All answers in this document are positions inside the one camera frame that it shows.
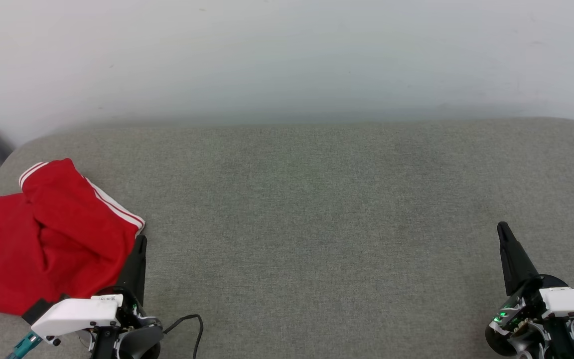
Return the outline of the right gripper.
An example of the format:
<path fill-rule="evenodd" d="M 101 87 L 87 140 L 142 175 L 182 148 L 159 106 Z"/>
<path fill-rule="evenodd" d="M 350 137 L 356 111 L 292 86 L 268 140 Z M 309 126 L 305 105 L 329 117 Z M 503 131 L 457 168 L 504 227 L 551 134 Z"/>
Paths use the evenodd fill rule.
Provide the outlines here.
<path fill-rule="evenodd" d="M 497 224 L 504 288 L 510 296 L 488 325 L 488 345 L 515 359 L 574 359 L 574 318 L 542 317 L 540 289 L 561 280 L 540 275 L 507 222 Z"/>

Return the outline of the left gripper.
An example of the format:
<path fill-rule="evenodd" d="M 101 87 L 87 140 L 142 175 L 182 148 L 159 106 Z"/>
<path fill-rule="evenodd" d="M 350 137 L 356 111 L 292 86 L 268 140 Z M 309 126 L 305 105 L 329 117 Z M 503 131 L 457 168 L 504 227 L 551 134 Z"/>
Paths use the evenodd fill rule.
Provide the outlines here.
<path fill-rule="evenodd" d="M 137 235 L 118 278 L 117 287 L 101 295 L 123 295 L 118 310 L 119 324 L 89 329 L 90 359 L 158 359 L 158 318 L 142 308 L 145 295 L 147 239 Z"/>

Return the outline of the red shirt with white sleeves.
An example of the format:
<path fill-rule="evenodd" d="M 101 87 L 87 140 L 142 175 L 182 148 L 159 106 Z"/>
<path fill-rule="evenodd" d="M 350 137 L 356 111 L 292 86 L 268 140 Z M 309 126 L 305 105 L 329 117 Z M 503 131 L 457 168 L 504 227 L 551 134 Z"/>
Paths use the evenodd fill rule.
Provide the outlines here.
<path fill-rule="evenodd" d="M 39 162 L 0 196 L 0 313 L 38 300 L 89 298 L 113 285 L 145 220 L 78 172 L 69 158 Z"/>

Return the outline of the grey fabric sofa cushion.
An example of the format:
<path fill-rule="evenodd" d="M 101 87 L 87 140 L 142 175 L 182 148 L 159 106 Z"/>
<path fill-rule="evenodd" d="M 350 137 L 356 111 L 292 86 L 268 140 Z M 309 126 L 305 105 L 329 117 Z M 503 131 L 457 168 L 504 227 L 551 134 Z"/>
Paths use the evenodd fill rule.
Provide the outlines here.
<path fill-rule="evenodd" d="M 146 221 L 145 311 L 198 359 L 499 359 L 497 223 L 574 286 L 574 121 L 111 129 L 27 143 Z"/>

